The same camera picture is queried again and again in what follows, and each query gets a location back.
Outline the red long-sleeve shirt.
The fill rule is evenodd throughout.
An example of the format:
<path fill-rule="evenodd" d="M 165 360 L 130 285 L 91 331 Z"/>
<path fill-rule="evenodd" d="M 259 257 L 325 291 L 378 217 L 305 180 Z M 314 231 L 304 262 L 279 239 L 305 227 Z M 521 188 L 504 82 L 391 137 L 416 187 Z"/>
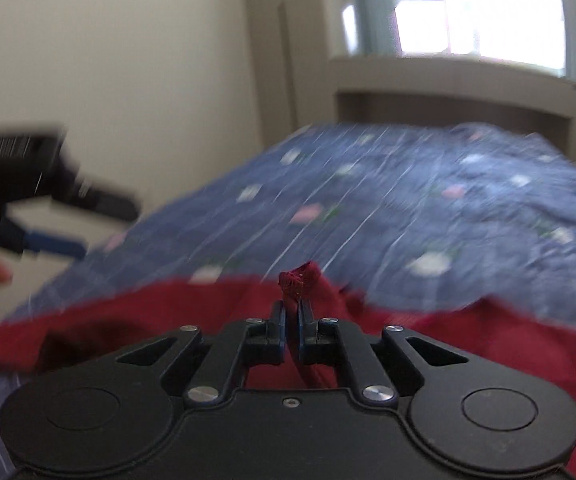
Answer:
<path fill-rule="evenodd" d="M 548 380 L 576 402 L 576 330 L 516 312 L 495 297 L 456 311 L 388 312 L 333 286 L 314 263 L 283 272 L 277 282 L 252 276 L 211 284 L 165 281 L 62 313 L 0 324 L 0 372 L 59 370 L 183 325 L 215 335 L 230 322 L 269 315 L 279 299 L 290 313 L 304 300 L 317 318 L 350 321 L 368 335 L 403 326 L 403 341 L 432 365 L 446 366 L 457 353 L 469 352 Z M 576 475 L 576 448 L 568 466 Z"/>

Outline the blue plaid floral quilt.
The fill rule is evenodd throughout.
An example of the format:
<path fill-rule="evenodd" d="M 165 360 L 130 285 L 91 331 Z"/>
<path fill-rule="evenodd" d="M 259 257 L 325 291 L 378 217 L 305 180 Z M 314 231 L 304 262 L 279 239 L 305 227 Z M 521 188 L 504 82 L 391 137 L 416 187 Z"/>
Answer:
<path fill-rule="evenodd" d="M 145 219 L 49 197 L 7 214 L 87 254 L 0 324 L 314 263 L 388 312 L 495 297 L 576 330 L 576 166 L 535 133 L 309 127 Z M 392 325 L 363 333 L 399 404 L 367 406 L 330 368 L 300 363 L 297 307 L 277 301 L 283 362 L 250 368 L 223 404 L 186 403 L 221 331 L 196 325 L 59 370 L 0 372 L 0 479 L 576 479 L 576 402 L 559 386 L 469 352 L 432 365 Z"/>

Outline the blue left curtain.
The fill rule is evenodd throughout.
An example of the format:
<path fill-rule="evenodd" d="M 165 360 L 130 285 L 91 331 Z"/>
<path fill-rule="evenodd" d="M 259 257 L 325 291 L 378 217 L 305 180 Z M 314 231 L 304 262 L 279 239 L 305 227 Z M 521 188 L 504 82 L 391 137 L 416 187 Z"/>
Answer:
<path fill-rule="evenodd" d="M 354 0 L 359 52 L 365 55 L 398 55 L 395 0 Z"/>

